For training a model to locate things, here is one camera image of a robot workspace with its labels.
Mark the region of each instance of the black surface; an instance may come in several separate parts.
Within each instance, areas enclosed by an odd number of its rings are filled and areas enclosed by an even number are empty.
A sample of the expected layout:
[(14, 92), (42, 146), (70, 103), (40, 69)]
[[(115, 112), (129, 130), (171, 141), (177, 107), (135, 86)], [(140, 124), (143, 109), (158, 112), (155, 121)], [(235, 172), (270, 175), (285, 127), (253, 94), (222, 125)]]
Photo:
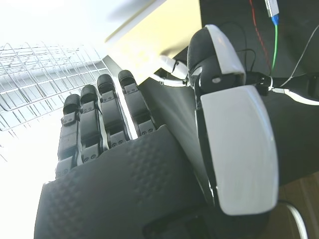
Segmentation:
[[(253, 1), (256, 22), (260, 34), (272, 60), (274, 47), (274, 26), (268, 18), (264, 1)], [(273, 75), (289, 77), (295, 67), (308, 38), (319, 23), (319, 1), (278, 1), (280, 8), (279, 47), (277, 63)], [(258, 41), (252, 21), (248, 0), (202, 0), (202, 25), (220, 25), (234, 21), (243, 26), (247, 34), (247, 45), (257, 53), (254, 71), (268, 74), (262, 47)], [(245, 42), (239, 28), (227, 24), (223, 32), (236, 50), (244, 48)], [(304, 55), (296, 75), (318, 71), (319, 32), (315, 34), (309, 50)], [(187, 49), (176, 56), (186, 60)], [(244, 64), (244, 53), (239, 53)], [(253, 61), (253, 54), (247, 55), (247, 63)], [(166, 123), (178, 139), (193, 164), (201, 183), (207, 184), (207, 175), (202, 162), (195, 126), (195, 100), (190, 88), (170, 88), (161, 86), (152, 79), (140, 85), (140, 90), (158, 124)], [(312, 174), (319, 170), (319, 107), (303, 105), (291, 98), (270, 93), (263, 97), (272, 123), (279, 156), (280, 183)], [(206, 195), (209, 189), (204, 188)]]
[(35, 239), (143, 239), (163, 217), (205, 205), (165, 126), (105, 151), (43, 186)]

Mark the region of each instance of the wire basket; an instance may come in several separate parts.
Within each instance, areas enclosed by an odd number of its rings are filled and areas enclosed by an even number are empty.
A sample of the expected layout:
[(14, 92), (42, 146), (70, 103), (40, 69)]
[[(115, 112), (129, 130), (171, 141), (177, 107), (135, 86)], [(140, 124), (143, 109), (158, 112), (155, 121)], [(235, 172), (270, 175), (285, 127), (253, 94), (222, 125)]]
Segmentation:
[(28, 123), (63, 107), (109, 70), (93, 47), (24, 43), (0, 46), (0, 130)]

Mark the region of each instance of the wooden floor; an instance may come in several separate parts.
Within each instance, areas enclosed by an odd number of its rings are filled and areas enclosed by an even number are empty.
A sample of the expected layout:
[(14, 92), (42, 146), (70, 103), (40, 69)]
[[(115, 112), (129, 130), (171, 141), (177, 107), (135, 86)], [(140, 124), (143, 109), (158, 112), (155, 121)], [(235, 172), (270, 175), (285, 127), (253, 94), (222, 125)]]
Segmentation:
[[(302, 214), (309, 239), (319, 239), (319, 172), (280, 187), (279, 199), (291, 202)], [(258, 239), (299, 239), (294, 218), (283, 204), (272, 211)]]

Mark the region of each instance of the metal wire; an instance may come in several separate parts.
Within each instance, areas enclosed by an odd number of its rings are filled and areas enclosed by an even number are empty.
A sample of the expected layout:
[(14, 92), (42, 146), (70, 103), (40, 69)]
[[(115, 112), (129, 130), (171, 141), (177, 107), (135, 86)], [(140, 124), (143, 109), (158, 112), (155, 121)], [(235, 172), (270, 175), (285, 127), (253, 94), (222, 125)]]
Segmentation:
[(0, 130), (62, 108), (69, 94), (79, 94), (85, 85), (96, 84), (99, 75), (109, 73), (90, 48), (43, 42), (0, 46)]

